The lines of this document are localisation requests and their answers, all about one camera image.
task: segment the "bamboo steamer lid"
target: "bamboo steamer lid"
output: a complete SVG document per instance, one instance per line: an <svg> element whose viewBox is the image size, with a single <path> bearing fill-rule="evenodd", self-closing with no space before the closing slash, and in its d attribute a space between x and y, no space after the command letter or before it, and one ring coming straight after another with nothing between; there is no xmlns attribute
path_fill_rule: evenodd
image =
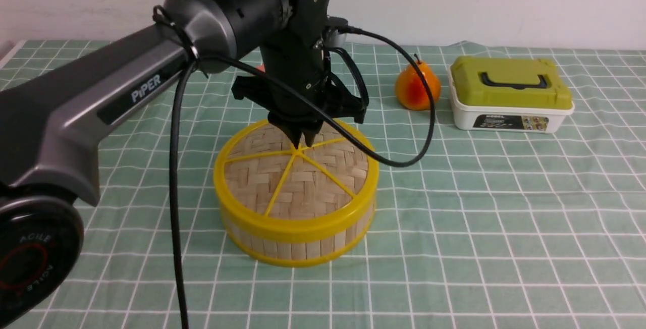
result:
<svg viewBox="0 0 646 329"><path fill-rule="evenodd" d="M295 149L267 120L233 136L213 173L229 238L252 258L288 267L333 260L360 242L373 218L378 177L378 162L328 124L311 148L301 141Z"/></svg>

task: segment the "white plastic container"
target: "white plastic container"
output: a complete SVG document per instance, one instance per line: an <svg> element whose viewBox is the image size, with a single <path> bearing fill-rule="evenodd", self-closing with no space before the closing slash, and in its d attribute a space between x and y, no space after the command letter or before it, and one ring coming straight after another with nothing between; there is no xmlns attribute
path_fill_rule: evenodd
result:
<svg viewBox="0 0 646 329"><path fill-rule="evenodd" d="M459 101L448 68L451 108L455 125L461 130L517 131L524 133L555 133L563 120L574 112L549 108L518 108L507 106L468 106Z"/></svg>

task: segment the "yellow rim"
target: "yellow rim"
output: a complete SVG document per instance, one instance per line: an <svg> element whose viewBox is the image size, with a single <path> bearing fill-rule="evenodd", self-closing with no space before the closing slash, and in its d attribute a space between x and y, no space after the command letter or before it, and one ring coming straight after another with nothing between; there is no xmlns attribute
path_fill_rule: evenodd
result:
<svg viewBox="0 0 646 329"><path fill-rule="evenodd" d="M228 159L231 150L235 145L240 142L247 134L251 133L255 129L258 129L262 126L268 124L267 120L262 120L256 122L255 124L249 125L237 133L233 138L231 138L222 148L222 151L218 154L218 157L215 161L215 166L213 170L213 182L215 186L215 191L220 199L220 209L222 213L226 214L226 217L230 221L238 226L241 230L249 232L256 237L261 239L273 240L276 242L288 242L288 243L299 243L299 242L311 242L315 240L325 239L327 237L333 236L338 232L343 232L353 224L355 224L359 219L370 209L372 206L372 201L374 200L374 194L376 192L376 187L378 186L379 179L379 164L377 161L371 158L367 158L368 170L367 177L365 178L364 186L361 187L360 191L357 194L354 194L351 191L348 191L348 187L339 182L336 177L330 175L325 168L317 164L315 161L309 159L302 152L304 149L294 149L292 147L289 151L277 151L277 152L261 152L259 154L247 155ZM371 143L363 136L361 132L348 124L339 121L339 124L342 125L349 133L351 133L357 140L361 141L369 149L374 150ZM337 138L334 140L323 141L321 143L315 144L313 147L325 145L326 143L336 143L344 139ZM352 196L352 199L346 206L338 209L337 211L328 214L326 216L321 216L318 218L300 220L300 221L285 221L281 219L276 219L268 216L272 204L275 200L275 196L270 200L270 204L267 207L267 210L264 214L256 214L249 210L247 207L242 205L234 196L231 194L229 187L226 184L226 178L224 175L225 166L231 161L240 161L241 159L249 158L259 158L265 156L272 156L277 154L288 155L291 154L290 164L293 162L295 157L300 157L305 159L305 161L313 164L319 168L323 173L331 178L333 182L344 188L346 193L349 193ZM277 186L276 191L279 191L284 179L281 179L279 186Z"/></svg>
<svg viewBox="0 0 646 329"><path fill-rule="evenodd" d="M282 267L311 267L314 265L319 265L323 264L329 261L334 260L335 258L339 258L351 249L355 248L357 246L358 242L361 242L361 240L365 237L365 233L370 229L370 225L372 224L372 219L374 218L374 209L372 214L370 214L370 218L367 221L367 224L365 224L364 230L355 237L349 244L347 244L344 248L339 249L338 251L334 251L333 253L330 253L329 255L325 256L320 256L317 258L310 258L307 260L281 260L279 258L272 258L272 257L267 257L265 255L261 255L258 252L252 251L250 248L242 244L240 240L236 239L234 235L231 234L231 230L229 230L229 227L225 225L227 234L229 236L229 239L240 248L241 251L249 255L249 257L254 258L256 260L259 260L261 262L265 262L266 264L270 265L279 265Z"/></svg>

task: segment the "grid pattern tablecloth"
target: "grid pattern tablecloth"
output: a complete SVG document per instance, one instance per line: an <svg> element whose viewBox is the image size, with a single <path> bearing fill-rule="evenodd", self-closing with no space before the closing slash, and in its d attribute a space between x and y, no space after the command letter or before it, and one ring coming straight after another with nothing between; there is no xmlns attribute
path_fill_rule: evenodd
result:
<svg viewBox="0 0 646 329"><path fill-rule="evenodd" d="M28 41L0 89L104 42ZM405 60L348 44L369 86L360 130L408 159L427 113L394 97ZM381 167L366 238L309 269L258 264L226 237L211 176L226 140L266 112L229 92L232 70L194 74L184 98L180 205L192 327L221 329L637 329L646 322L646 52L409 47L443 82L429 153ZM552 58L575 113L556 135L453 125L446 67L464 54ZM260 63L252 53L247 62ZM351 76L334 64L346 83ZM168 212L168 91L100 145L99 207L79 202L85 247L69 280L22 329L177 328Z"/></svg>

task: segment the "piper logo text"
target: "piper logo text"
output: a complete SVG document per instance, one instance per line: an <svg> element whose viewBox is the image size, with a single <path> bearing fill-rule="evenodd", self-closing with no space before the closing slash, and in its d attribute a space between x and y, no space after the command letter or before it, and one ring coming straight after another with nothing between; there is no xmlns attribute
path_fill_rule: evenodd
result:
<svg viewBox="0 0 646 329"><path fill-rule="evenodd" d="M148 79L148 81L146 83L143 83L141 87L139 87L139 89L132 91L132 103L137 103L138 101L142 100L148 93L153 92L155 88L159 87L161 83L162 81L159 77L159 74Z"/></svg>

